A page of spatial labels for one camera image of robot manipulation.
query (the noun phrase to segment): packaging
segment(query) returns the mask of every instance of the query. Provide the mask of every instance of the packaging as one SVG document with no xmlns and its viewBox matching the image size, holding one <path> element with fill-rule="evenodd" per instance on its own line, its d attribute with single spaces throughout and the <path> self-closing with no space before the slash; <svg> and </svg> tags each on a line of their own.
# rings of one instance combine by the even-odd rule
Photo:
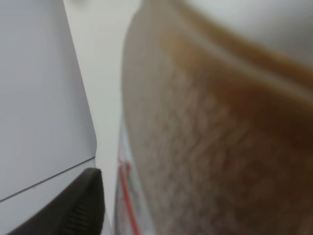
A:
<svg viewBox="0 0 313 235">
<path fill-rule="evenodd" d="M 157 235 L 140 185 L 125 122 L 121 124 L 113 235 Z"/>
</svg>

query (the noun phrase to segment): gray surface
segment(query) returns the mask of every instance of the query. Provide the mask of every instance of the gray surface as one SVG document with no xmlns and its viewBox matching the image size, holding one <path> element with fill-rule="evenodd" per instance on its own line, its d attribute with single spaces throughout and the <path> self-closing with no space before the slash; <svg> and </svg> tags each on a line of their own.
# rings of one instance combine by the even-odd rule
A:
<svg viewBox="0 0 313 235">
<path fill-rule="evenodd" d="M 0 235 L 35 215 L 88 167 L 95 167 L 94 159 L 0 203 Z"/>
<path fill-rule="evenodd" d="M 2 0 L 0 200 L 95 152 L 63 1 Z"/>
</svg>

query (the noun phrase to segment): white wall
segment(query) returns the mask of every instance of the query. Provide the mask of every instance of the white wall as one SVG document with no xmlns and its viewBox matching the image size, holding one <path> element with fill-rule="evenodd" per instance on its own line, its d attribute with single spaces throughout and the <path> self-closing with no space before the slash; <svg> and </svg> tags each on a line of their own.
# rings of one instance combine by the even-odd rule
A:
<svg viewBox="0 0 313 235">
<path fill-rule="evenodd" d="M 64 3 L 97 135 L 96 164 L 103 172 L 106 207 L 112 221 L 121 117 L 121 55 L 139 0 Z"/>
</svg>

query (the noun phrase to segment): red line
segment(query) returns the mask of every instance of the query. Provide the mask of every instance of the red line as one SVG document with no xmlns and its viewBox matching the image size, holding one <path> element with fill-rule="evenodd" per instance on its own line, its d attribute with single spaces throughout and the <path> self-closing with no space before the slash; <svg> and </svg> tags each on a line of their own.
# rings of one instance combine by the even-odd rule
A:
<svg viewBox="0 0 313 235">
<path fill-rule="evenodd" d="M 138 225 L 136 223 L 136 219 L 135 219 L 135 216 L 134 216 L 134 211 L 133 211 L 133 208 L 132 208 L 132 205 L 131 205 L 130 196 L 129 196 L 128 191 L 127 191 L 126 180 L 125 180 L 125 177 L 124 177 L 122 169 L 120 170 L 120 176 L 121 176 L 122 189 L 123 189 L 123 193 L 124 193 L 126 207 L 128 209 L 128 212 L 129 212 L 129 217 L 130 217 L 130 220 L 131 220 L 131 225 L 132 225 L 132 228 L 133 228 L 133 232 L 134 232 L 135 235 L 140 235 L 139 227 L 138 227 Z"/>
</svg>

